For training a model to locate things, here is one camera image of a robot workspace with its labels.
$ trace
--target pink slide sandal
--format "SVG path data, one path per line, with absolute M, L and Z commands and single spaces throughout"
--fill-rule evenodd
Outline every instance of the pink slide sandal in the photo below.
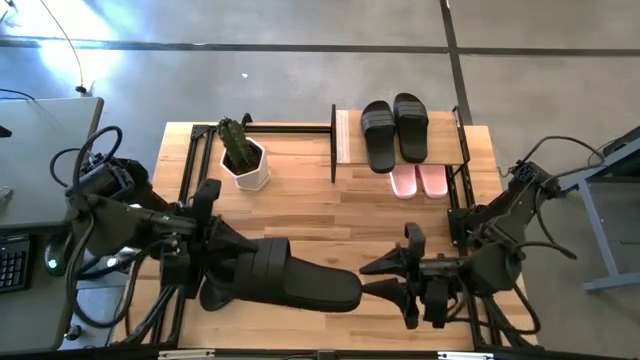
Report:
M 398 199 L 411 199 L 418 192 L 415 165 L 396 165 L 389 177 L 393 193 Z
M 428 197 L 439 199 L 447 195 L 447 175 L 444 165 L 418 165 L 422 188 Z

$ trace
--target computer mouse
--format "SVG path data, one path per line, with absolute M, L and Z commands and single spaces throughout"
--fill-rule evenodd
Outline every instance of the computer mouse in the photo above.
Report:
M 44 266 L 49 275 L 64 275 L 73 249 L 72 243 L 70 231 L 59 231 L 51 235 L 44 248 Z

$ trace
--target cactus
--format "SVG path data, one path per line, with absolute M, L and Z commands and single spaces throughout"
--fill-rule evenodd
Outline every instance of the cactus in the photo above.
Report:
M 227 149 L 227 156 L 234 167 L 231 169 L 233 172 L 241 175 L 258 168 L 259 154 L 247 141 L 240 123 L 225 117 L 218 123 L 217 132 Z

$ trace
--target keyboard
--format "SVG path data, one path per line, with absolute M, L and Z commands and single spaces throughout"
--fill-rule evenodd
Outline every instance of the keyboard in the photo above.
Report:
M 33 242 L 29 235 L 0 238 L 0 294 L 29 288 Z

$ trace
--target potted cactus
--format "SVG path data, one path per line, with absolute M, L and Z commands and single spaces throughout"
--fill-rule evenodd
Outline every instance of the potted cactus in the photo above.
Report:
M 243 190 L 262 189 L 270 176 L 264 148 L 245 137 L 242 125 L 229 118 L 220 120 L 217 132 L 225 148 L 220 165 L 233 177 L 236 186 Z

